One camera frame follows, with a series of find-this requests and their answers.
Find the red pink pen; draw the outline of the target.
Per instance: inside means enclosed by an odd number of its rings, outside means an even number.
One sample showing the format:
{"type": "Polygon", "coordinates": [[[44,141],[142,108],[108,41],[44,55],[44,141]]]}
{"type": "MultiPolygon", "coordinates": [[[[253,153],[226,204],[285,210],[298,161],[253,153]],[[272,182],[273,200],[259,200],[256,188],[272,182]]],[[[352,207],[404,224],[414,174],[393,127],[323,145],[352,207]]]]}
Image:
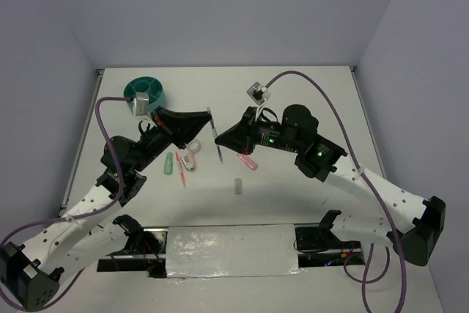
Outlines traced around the red pink pen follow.
{"type": "Polygon", "coordinates": [[[185,179],[184,167],[183,167],[183,164],[182,164],[182,159],[181,159],[180,154],[179,154],[178,152],[175,152],[175,157],[176,157],[176,160],[177,160],[177,167],[178,167],[178,170],[179,170],[179,173],[180,173],[182,185],[183,185],[184,188],[186,188],[186,187],[187,187],[187,184],[186,184],[186,179],[185,179]]]}

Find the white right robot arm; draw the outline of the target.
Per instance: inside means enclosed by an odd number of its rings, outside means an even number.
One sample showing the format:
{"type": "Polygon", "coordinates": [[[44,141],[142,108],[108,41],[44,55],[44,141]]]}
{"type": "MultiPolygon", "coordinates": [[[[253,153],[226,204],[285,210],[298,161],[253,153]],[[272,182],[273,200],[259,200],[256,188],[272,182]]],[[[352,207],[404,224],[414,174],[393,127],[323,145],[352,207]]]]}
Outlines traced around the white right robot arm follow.
{"type": "Polygon", "coordinates": [[[241,120],[223,132],[216,144],[250,155],[257,146],[292,152],[295,165],[308,178],[343,190],[377,216],[359,217],[329,210],[317,226],[323,248],[339,243],[361,242],[392,248],[406,262],[425,266],[443,232],[446,204],[409,193],[366,167],[347,152],[319,135],[318,120],[303,105],[284,109],[280,122],[264,121],[249,107],[241,120]]]}

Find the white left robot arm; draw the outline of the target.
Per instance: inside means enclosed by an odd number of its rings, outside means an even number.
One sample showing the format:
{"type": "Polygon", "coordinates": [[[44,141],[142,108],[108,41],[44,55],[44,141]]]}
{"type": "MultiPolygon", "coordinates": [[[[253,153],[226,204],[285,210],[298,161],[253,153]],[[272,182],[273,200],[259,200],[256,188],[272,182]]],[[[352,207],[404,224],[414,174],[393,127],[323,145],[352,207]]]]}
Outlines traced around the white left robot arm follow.
{"type": "Polygon", "coordinates": [[[133,254],[160,241],[120,210],[142,189],[142,171],[171,145],[184,149],[210,121],[208,111],[177,113],[159,107],[138,141],[106,136],[105,171],[62,217],[45,221],[39,234],[17,245],[1,243],[1,283],[24,312],[39,312],[59,299],[61,285],[108,254],[133,254]]]}

